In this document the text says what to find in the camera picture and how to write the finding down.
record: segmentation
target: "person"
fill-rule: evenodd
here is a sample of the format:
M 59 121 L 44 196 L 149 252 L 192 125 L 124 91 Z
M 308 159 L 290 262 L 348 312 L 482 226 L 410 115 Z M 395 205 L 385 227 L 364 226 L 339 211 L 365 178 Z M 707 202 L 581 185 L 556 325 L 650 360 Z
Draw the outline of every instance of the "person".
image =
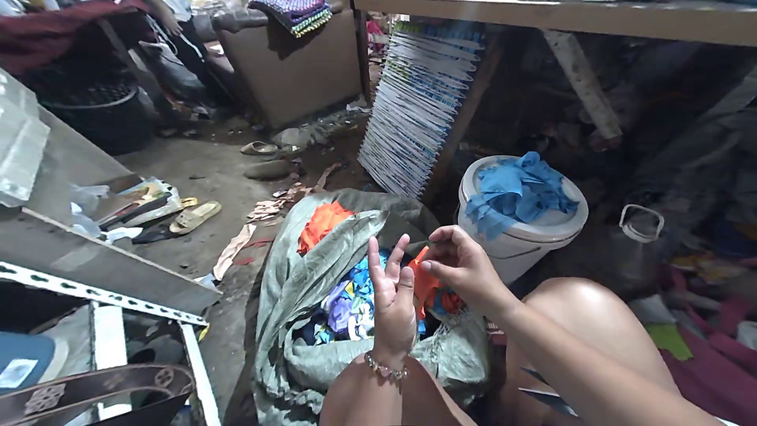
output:
M 225 93 L 210 75 L 205 58 L 207 49 L 200 40 L 192 17 L 189 0 L 146 0 L 157 17 L 168 41 L 175 47 L 176 57 L 205 86 L 216 100 L 223 100 Z
M 429 237 L 421 267 L 450 286 L 508 338 L 507 378 L 500 392 L 503 424 L 722 425 L 678 392 L 662 357 L 628 307 L 589 280 L 545 281 L 524 301 L 500 281 L 484 250 L 462 228 Z M 413 271 L 400 269 L 410 238 L 400 238 L 382 268 L 378 243 L 368 244 L 375 289 L 375 337 L 332 382 L 320 424 L 475 424 L 419 362 Z M 548 387 L 525 373 L 537 371 Z M 578 417 L 518 391 L 557 392 Z

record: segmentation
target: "bucket handle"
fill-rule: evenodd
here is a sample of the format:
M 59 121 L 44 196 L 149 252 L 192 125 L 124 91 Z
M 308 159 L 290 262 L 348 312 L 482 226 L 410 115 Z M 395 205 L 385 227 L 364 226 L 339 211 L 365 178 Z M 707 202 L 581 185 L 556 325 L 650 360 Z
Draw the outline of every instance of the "bucket handle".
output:
M 623 227 L 625 224 L 625 213 L 628 211 L 628 208 L 638 208 L 639 210 L 644 210 L 647 213 L 650 213 L 651 215 L 654 215 L 657 217 L 657 231 L 655 232 L 655 239 L 660 236 L 660 233 L 662 232 L 662 228 L 665 226 L 665 218 L 658 213 L 657 211 L 652 210 L 651 208 L 644 207 L 643 205 L 638 204 L 627 204 L 623 208 L 623 212 L 620 214 L 620 221 L 618 222 L 619 227 Z

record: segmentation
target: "bracelet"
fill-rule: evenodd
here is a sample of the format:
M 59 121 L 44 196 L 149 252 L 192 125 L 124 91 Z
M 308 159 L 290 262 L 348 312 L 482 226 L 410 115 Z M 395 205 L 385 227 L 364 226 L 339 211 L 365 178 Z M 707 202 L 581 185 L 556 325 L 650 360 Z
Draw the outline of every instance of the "bracelet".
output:
M 402 381 L 402 379 L 407 377 L 407 367 L 402 367 L 401 371 L 392 370 L 386 365 L 379 364 L 375 360 L 375 358 L 373 358 L 373 354 L 371 352 L 373 351 L 366 352 L 366 364 L 376 374 L 380 375 L 384 379 L 389 379 L 397 384 L 399 384 Z

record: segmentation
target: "dirt floor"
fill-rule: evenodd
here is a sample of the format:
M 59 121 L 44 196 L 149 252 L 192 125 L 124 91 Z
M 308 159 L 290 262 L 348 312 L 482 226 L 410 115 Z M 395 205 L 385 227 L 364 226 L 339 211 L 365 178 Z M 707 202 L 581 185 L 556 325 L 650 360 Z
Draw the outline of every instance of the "dirt floor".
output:
M 238 118 L 200 126 L 193 139 L 157 139 L 147 149 L 120 156 L 119 161 L 143 177 L 155 176 L 174 185 L 181 197 L 198 197 L 200 203 L 216 200 L 222 205 L 217 215 L 188 235 L 134 245 L 131 250 L 187 277 L 202 277 L 210 272 L 223 248 L 239 233 L 256 202 L 272 199 L 275 191 L 286 190 L 298 181 L 313 186 L 321 173 L 337 161 L 343 166 L 330 174 L 327 190 L 351 187 L 380 191 L 355 160 L 364 132 L 363 120 L 357 128 L 335 132 L 326 144 L 304 150 L 299 156 L 302 159 L 299 179 L 258 181 L 243 177 L 242 173 L 251 164 L 268 158 L 240 153 L 240 146 L 258 140 L 259 136 Z M 274 238 L 281 220 L 256 222 L 258 227 L 252 240 Z M 274 224 L 263 226 L 268 222 Z M 226 425 L 257 423 L 250 382 L 257 297 L 262 278 L 260 269 L 269 249 L 270 244 L 243 249 L 238 254 L 237 258 L 253 257 L 254 260 L 247 265 L 233 265 L 226 272 L 218 286 L 223 296 L 209 309 L 210 330 L 200 344 Z

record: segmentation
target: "brown belt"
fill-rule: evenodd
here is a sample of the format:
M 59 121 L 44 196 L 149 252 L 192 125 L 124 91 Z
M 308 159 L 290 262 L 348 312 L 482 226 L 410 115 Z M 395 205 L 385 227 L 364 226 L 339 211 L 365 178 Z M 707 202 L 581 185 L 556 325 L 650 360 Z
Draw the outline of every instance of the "brown belt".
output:
M 169 424 L 194 388 L 190 371 L 178 365 L 132 364 L 75 374 L 0 396 L 0 426 L 65 424 L 95 403 L 140 390 L 165 399 L 98 424 Z

